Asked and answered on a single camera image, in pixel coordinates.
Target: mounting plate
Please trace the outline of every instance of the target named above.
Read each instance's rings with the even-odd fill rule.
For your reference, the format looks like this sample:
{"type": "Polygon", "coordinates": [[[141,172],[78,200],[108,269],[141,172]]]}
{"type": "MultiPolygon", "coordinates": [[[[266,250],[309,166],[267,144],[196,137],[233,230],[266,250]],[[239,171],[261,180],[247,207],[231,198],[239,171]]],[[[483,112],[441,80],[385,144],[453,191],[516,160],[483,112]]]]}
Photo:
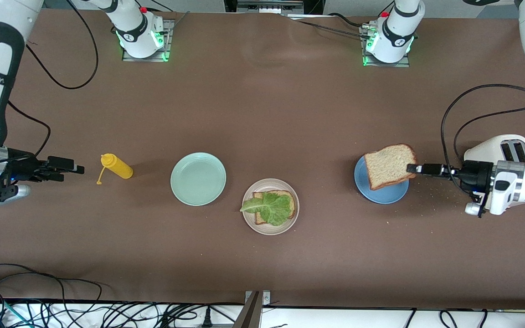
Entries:
{"type": "MultiPolygon", "coordinates": [[[[252,291],[246,291],[244,295],[244,302],[248,301],[248,297],[252,291]]],[[[262,304],[263,305],[269,305],[271,303],[271,291],[262,291],[262,304]]]]}

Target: blue plate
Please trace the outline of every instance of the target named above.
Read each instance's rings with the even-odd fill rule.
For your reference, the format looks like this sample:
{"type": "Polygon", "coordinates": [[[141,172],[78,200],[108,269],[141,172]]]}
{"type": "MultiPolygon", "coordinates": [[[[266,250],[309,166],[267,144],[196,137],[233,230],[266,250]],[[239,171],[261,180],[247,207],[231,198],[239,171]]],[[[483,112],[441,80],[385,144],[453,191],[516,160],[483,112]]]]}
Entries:
{"type": "Polygon", "coordinates": [[[378,190],[370,189],[370,181],[368,180],[368,172],[366,170],[366,160],[364,160],[364,156],[362,156],[356,164],[354,180],[356,180],[356,186],[362,195],[378,204],[395,203],[402,199],[408,191],[408,180],[378,190]]]}

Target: light green plate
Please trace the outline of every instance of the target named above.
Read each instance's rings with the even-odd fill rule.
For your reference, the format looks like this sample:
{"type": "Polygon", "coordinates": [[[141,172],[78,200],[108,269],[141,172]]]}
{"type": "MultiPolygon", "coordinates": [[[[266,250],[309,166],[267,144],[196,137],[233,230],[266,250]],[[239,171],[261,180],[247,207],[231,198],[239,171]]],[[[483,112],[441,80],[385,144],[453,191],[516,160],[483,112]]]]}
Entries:
{"type": "Polygon", "coordinates": [[[212,203],[224,190],[226,170],[213,155],[197,152],[182,158],[171,172],[171,190],[182,203],[202,206],[212,203]]]}

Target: lettuce leaf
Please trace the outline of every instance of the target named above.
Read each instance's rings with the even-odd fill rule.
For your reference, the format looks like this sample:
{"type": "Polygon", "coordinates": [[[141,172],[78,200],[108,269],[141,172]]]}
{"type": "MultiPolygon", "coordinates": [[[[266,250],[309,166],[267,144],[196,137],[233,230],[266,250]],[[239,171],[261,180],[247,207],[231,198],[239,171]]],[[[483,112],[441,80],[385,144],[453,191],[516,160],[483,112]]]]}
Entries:
{"type": "Polygon", "coordinates": [[[290,198],[287,195],[262,193],[262,199],[252,198],[242,204],[241,212],[260,212],[261,218],[267,223],[280,226],[289,218],[291,209],[290,198]]]}

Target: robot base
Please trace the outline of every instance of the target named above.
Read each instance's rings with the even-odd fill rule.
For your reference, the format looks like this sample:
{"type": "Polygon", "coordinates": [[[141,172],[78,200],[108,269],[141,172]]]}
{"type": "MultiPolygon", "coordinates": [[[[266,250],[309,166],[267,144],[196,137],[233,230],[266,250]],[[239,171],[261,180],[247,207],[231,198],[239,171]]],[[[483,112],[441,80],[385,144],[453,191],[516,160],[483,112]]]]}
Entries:
{"type": "Polygon", "coordinates": [[[135,58],[127,53],[123,48],[123,58],[125,62],[169,62],[169,53],[171,52],[171,40],[173,39],[174,19],[163,20],[163,35],[157,37],[158,40],[163,41],[163,46],[159,48],[153,55],[146,58],[135,58]]]}
{"type": "MultiPolygon", "coordinates": [[[[369,25],[366,27],[360,27],[360,35],[369,37],[369,25]]],[[[374,57],[373,54],[368,52],[366,49],[368,47],[368,43],[371,42],[370,39],[362,38],[362,61],[364,66],[380,66],[380,67],[410,67],[410,63],[408,62],[408,53],[404,54],[403,58],[399,62],[394,63],[388,63],[388,62],[381,62],[377,60],[377,58],[374,57]]]]}

